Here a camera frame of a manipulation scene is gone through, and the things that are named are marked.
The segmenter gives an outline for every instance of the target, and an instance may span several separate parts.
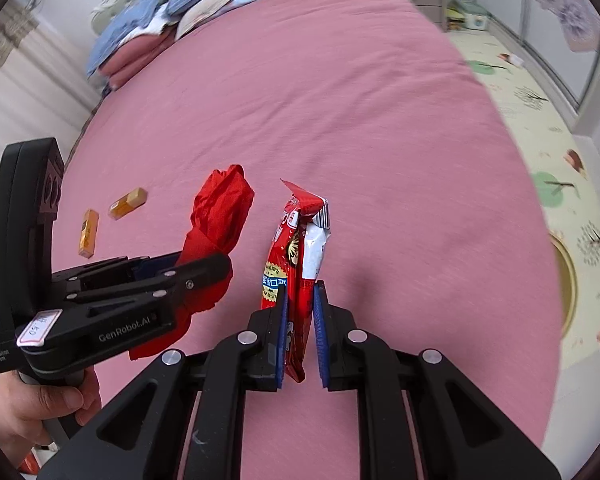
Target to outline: human hand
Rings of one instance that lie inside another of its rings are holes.
[[[84,371],[81,386],[34,386],[16,371],[0,374],[0,448],[19,466],[34,444],[48,446],[51,437],[43,420],[75,413],[81,426],[100,410],[100,385],[93,367]]]

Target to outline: red fabric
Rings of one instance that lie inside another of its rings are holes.
[[[192,229],[176,265],[186,264],[222,252],[229,254],[238,243],[240,232],[253,203],[253,189],[244,179],[244,170],[232,164],[226,171],[215,170],[193,201]],[[171,332],[129,351],[129,357],[149,357],[168,348],[187,333],[191,316],[213,308],[229,288],[233,269],[221,282],[187,293],[176,309],[176,328]]]

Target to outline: screw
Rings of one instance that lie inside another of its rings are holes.
[[[238,334],[238,341],[243,345],[250,345],[258,340],[258,334],[251,330],[245,330]]]
[[[422,353],[422,359],[424,362],[429,363],[430,365],[437,365],[440,361],[442,361],[442,354],[437,350],[430,348]]]
[[[363,343],[366,341],[367,335],[364,330],[352,330],[347,334],[349,341],[352,343]]]
[[[162,354],[162,362],[167,366],[175,365],[182,359],[182,354],[177,350],[167,350]]]

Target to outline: bed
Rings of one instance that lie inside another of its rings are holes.
[[[161,53],[78,145],[54,267],[83,263],[85,209],[138,186],[147,203],[101,215],[93,259],[179,250],[193,196],[233,163],[255,191],[235,275],[178,348],[212,348],[258,308],[284,178],[330,201],[331,303],[392,348],[445,353],[542,444],[562,309],[541,208],[488,94],[407,0],[259,0]],[[356,396],[321,388],[314,347],[311,336],[304,383],[248,396],[242,478],[358,477]],[[100,364],[104,401],[150,361]]]

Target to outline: small orange box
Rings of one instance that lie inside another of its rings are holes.
[[[109,216],[114,220],[122,218],[124,215],[131,213],[134,209],[139,208],[146,202],[147,192],[141,187],[136,187],[131,193],[127,193],[120,200],[116,200],[109,207]]]
[[[87,209],[82,220],[82,232],[80,233],[80,247],[78,254],[85,258],[91,258],[96,250],[96,232],[98,231],[98,220],[100,215],[93,209]]]

